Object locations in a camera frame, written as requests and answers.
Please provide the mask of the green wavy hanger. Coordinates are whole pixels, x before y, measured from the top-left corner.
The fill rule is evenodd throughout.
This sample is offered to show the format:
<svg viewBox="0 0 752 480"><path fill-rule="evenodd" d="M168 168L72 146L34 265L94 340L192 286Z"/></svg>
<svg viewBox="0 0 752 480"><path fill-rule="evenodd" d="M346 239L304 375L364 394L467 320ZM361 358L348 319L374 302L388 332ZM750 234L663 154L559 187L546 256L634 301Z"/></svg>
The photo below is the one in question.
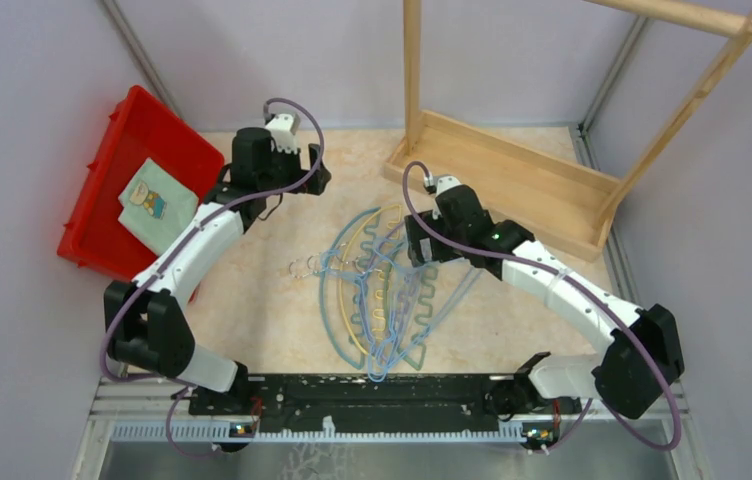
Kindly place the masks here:
<svg viewBox="0 0 752 480"><path fill-rule="evenodd" d="M434 267L423 267L407 275L394 266L377 273L376 306L369 318L372 341L368 372L382 379L401 363L421 370L427 354L426 339L434 319Z"/></svg>

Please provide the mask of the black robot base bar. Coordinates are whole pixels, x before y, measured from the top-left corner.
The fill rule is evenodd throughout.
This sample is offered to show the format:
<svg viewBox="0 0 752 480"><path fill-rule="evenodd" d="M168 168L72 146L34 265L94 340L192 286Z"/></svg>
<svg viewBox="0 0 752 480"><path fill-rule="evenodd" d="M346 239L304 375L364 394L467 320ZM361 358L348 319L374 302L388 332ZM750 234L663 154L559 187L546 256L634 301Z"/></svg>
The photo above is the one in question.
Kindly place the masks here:
<svg viewBox="0 0 752 480"><path fill-rule="evenodd" d="M577 414L567 397L528 400L511 374L255 374L235 393L197 389L195 416L254 414L261 433L493 433L504 420Z"/></svg>

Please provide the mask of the purple wavy hanger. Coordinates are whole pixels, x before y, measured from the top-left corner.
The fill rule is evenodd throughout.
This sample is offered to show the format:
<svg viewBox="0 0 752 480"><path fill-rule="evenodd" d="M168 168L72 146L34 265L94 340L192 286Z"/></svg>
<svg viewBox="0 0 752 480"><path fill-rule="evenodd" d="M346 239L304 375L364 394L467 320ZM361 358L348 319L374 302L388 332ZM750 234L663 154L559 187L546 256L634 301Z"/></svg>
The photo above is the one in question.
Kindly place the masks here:
<svg viewBox="0 0 752 480"><path fill-rule="evenodd" d="M435 308L438 267L413 266L405 258L407 242L395 230L362 244L356 261L362 270L355 319L363 327L370 367L387 371L401 362L421 370L426 340L440 322Z"/></svg>

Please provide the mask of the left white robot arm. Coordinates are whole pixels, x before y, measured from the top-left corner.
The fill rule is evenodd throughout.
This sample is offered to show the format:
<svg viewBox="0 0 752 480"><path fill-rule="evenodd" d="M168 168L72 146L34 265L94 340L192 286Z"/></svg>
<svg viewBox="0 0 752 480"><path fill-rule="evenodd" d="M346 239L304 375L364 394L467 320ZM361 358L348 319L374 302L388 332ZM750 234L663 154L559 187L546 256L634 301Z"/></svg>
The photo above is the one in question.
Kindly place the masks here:
<svg viewBox="0 0 752 480"><path fill-rule="evenodd" d="M332 175L324 162L325 136L308 146L308 168L296 129L275 117L238 130L232 159L224 164L194 217L165 252L132 280L115 280L103 294L105 337L101 373L126 382L161 377L211 390L229 414L252 399L247 367L199 345L185 316L191 296L220 256L261 218L272 196L319 196ZM139 368L121 377L108 363Z"/></svg>

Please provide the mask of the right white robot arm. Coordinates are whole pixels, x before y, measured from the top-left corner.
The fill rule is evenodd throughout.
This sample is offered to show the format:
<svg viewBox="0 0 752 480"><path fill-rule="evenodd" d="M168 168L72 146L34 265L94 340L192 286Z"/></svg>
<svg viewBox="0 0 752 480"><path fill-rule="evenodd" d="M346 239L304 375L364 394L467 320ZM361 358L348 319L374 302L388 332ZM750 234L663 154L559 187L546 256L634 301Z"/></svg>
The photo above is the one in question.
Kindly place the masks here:
<svg viewBox="0 0 752 480"><path fill-rule="evenodd" d="M404 228L414 265L466 259L498 281L535 297L592 346L590 354L539 352L511 381L528 412L559 398L600 401L615 416L642 417L659 399L679 406L670 388L684 372L674 315L621 299L567 267L529 229L494 221L476 192L453 177L427 187L434 208L411 210Z"/></svg>

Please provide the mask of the light blue wire hanger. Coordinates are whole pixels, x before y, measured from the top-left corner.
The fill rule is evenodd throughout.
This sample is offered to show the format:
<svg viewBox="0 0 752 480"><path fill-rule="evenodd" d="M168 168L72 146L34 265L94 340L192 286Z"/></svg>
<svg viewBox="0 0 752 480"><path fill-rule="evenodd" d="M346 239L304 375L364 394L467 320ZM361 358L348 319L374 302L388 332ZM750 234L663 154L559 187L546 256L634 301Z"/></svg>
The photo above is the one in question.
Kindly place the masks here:
<svg viewBox="0 0 752 480"><path fill-rule="evenodd" d="M421 274L403 264L404 244L367 245L358 255L342 243L312 262L318 309L341 361L382 381L405 364L422 368L426 347L414 331Z"/></svg>
<svg viewBox="0 0 752 480"><path fill-rule="evenodd" d="M345 278L348 274L342 272L340 267L336 265L338 256L338 251L331 248L328 251L319 254L315 261L313 272L318 277L318 312L322 326L328 336L329 344L334 352L340 357L341 362L355 371L366 372L366 363L362 369L356 369L353 365L348 363L348 360L350 360L349 354L351 353L351 348L346 342L347 338L345 331L340 322L335 292L337 279ZM384 266L395 266L388 261L386 256L374 255L372 253L369 253L369 256L370 259L367 262L367 269L364 268L364 257L360 258L360 266L358 267L360 285L362 287L358 300L361 319L364 321L365 327L369 327L370 313L373 307L376 306L373 294L378 288L377 273ZM367 336L368 339L372 341L370 333L368 333Z"/></svg>
<svg viewBox="0 0 752 480"><path fill-rule="evenodd" d="M426 265L424 267L434 267L434 268L437 269L437 273L439 273L438 268L436 266L432 265L432 264ZM395 265L394 268L396 268L397 270L399 270L399 271L401 271L401 272L409 275L409 274L413 273L414 271L419 270L419 269L421 269L423 267L417 267L415 269L412 269L412 268L399 267L399 266ZM446 299L442 303L440 303L440 304L438 304L436 302L436 294L437 294L436 281L438 279L438 277L437 277L437 279L435 280L436 293L435 293L435 297L434 297L435 314L434 314L434 319L430 323L431 333L428 335L426 341L432 336L432 334L435 332L435 330L442 323L444 323L449 318L449 316L451 315L451 313L453 312L453 310L460 305L460 303L462 302L462 300L469 293L469 291L472 289L472 287L477 282L477 280L479 279L480 276L481 276L481 272L479 270L477 270L477 269L475 269L473 267L468 268L464 272L464 274L461 277L461 279L459 280L457 286L453 290L450 291L450 293L446 297ZM369 358L366 360L366 375L367 375L368 379L371 380L371 381L374 381L374 382L382 382L382 381L386 380L387 377L388 377L388 374L391 373L392 370L387 374L386 377L384 377L382 379L378 379L374 375L372 375L372 374L370 374L368 372L367 365L368 365L368 360L369 359L370 359L370 355L369 355Z"/></svg>
<svg viewBox="0 0 752 480"><path fill-rule="evenodd" d="M324 266L321 280L336 282L341 337L352 347L350 354L339 349L340 355L374 382L401 365L421 371L431 315L422 304L427 271L386 257Z"/></svg>

